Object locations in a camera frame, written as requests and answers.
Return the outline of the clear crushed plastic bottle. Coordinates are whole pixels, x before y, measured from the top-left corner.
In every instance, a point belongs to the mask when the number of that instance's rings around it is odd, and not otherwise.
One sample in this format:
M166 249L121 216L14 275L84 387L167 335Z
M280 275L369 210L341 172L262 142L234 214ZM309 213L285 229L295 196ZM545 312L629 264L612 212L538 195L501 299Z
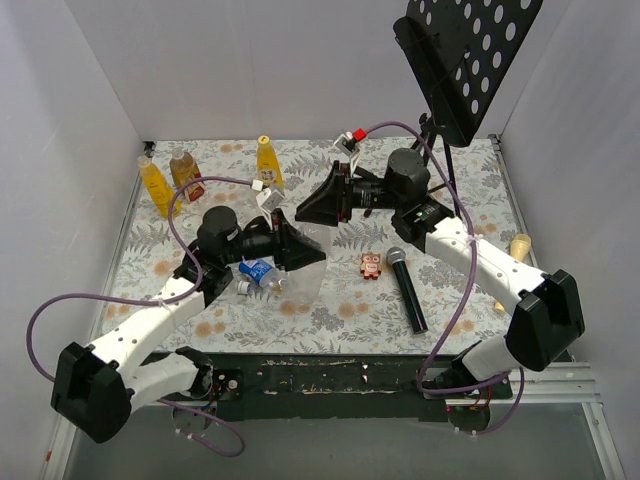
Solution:
M302 222L298 230L317 242L326 259L286 273L283 298L298 304L312 304L319 295L331 251L331 230L327 226Z

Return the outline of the brown tea bottle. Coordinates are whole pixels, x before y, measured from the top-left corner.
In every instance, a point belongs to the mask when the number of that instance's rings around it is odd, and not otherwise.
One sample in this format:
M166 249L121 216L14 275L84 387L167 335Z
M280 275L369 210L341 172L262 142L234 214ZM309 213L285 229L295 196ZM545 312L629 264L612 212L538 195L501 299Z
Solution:
M172 149L172 158L169 166L176 188L180 188L189 181L201 177L197 162L188 151L181 147ZM202 197L204 193L205 188L202 183L193 183L183 191L183 196L187 202L191 203Z

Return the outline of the yellow honey pomelo bottle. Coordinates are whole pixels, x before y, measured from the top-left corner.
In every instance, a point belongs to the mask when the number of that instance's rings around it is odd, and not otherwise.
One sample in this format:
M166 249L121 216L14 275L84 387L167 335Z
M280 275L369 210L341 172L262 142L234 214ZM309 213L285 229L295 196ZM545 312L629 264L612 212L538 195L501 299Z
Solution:
M137 159L141 179L149 193L151 200L160 215L169 217L169 206L174 196L174 190L170 187L165 176L153 161L146 155Z

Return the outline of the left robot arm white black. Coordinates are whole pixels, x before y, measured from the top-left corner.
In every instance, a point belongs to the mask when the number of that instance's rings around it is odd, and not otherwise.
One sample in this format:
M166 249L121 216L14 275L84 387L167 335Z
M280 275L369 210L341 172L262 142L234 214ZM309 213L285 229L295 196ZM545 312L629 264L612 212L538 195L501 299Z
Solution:
M292 226L280 209L241 228L229 207L203 216L196 239L150 306L87 346L60 354L51 405L97 443L113 438L139 408L173 393L208 397L214 366L207 354L181 347L148 356L179 326L203 312L233 279L231 266L270 257L286 272L325 260L323 247Z

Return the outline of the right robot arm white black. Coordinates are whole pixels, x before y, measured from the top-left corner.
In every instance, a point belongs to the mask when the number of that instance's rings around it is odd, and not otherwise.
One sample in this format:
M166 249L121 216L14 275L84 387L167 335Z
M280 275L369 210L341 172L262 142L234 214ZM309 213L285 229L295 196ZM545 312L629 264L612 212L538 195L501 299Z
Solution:
M472 276L510 314L506 333L463 350L432 380L420 373L423 392L471 398L514 369L545 370L585 331L575 279L563 270L545 273L473 236L458 214L431 197L429 179L422 156L409 148L390 154L383 178L336 161L295 217L337 226L355 209L392 210L392 226L406 243Z

